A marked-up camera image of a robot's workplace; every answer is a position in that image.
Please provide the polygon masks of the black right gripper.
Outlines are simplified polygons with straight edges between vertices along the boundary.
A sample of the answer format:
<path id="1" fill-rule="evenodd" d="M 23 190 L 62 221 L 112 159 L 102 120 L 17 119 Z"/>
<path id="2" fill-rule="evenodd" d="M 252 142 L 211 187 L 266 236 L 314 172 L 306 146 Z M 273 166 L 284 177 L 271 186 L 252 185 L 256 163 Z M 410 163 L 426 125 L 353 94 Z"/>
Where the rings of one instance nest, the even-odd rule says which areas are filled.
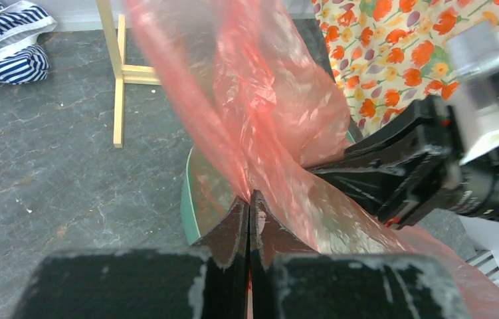
<path id="1" fill-rule="evenodd" d="M 463 153 L 452 106 L 429 95 L 346 149 L 344 160 L 308 171 L 377 211 L 386 227 L 402 229 L 443 206 L 460 185 Z"/>

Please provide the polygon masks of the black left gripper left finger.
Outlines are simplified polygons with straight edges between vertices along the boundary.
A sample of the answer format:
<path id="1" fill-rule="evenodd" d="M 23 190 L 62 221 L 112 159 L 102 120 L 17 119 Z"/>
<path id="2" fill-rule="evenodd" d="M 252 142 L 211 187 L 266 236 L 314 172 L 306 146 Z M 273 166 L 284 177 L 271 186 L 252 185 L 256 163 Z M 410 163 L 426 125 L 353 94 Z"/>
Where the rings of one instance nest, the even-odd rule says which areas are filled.
<path id="1" fill-rule="evenodd" d="M 249 208 L 246 201 L 236 197 L 227 214 L 193 243 L 212 254 L 205 277 L 203 318 L 247 317 Z"/>

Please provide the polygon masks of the green plastic trash bin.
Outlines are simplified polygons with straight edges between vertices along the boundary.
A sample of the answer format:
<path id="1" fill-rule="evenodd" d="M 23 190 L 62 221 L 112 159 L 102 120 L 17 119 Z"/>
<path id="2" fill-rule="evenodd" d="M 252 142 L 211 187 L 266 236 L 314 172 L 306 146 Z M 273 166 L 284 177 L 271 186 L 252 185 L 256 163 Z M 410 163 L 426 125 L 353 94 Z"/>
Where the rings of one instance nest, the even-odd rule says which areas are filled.
<path id="1" fill-rule="evenodd" d="M 200 228 L 198 226 L 195 213 L 195 205 L 192 197 L 193 174 L 191 173 L 191 156 L 193 154 L 193 150 L 194 148 L 191 148 L 187 156 L 180 201 L 180 213 L 183 230 L 185 232 L 185 237 L 189 245 L 192 245 L 202 236 Z"/>

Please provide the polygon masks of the red plastic trash bag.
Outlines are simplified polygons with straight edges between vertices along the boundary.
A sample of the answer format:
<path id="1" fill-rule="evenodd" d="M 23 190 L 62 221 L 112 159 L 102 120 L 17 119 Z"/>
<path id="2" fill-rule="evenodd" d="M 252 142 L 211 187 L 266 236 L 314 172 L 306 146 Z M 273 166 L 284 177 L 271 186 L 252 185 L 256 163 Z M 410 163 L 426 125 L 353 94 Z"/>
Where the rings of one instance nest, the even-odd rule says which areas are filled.
<path id="1" fill-rule="evenodd" d="M 298 239 L 328 254 L 436 257 L 471 318 L 499 318 L 499 288 L 422 229 L 392 231 L 307 172 L 348 145 L 342 91 L 281 1 L 127 1 L 136 43 L 195 147 L 248 199 L 260 191 Z"/>

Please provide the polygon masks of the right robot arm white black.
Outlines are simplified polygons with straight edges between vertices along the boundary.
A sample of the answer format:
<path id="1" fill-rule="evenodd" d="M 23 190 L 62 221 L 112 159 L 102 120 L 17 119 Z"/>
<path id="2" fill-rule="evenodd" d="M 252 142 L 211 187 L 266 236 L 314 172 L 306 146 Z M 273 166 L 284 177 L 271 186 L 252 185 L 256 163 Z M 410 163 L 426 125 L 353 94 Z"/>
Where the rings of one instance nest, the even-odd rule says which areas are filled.
<path id="1" fill-rule="evenodd" d="M 499 145 L 462 163 L 473 100 L 499 102 L 499 73 L 471 80 L 466 100 L 413 100 L 382 129 L 352 145 L 343 159 L 311 172 L 351 197 L 385 226 L 402 229 L 436 209 L 499 222 Z"/>

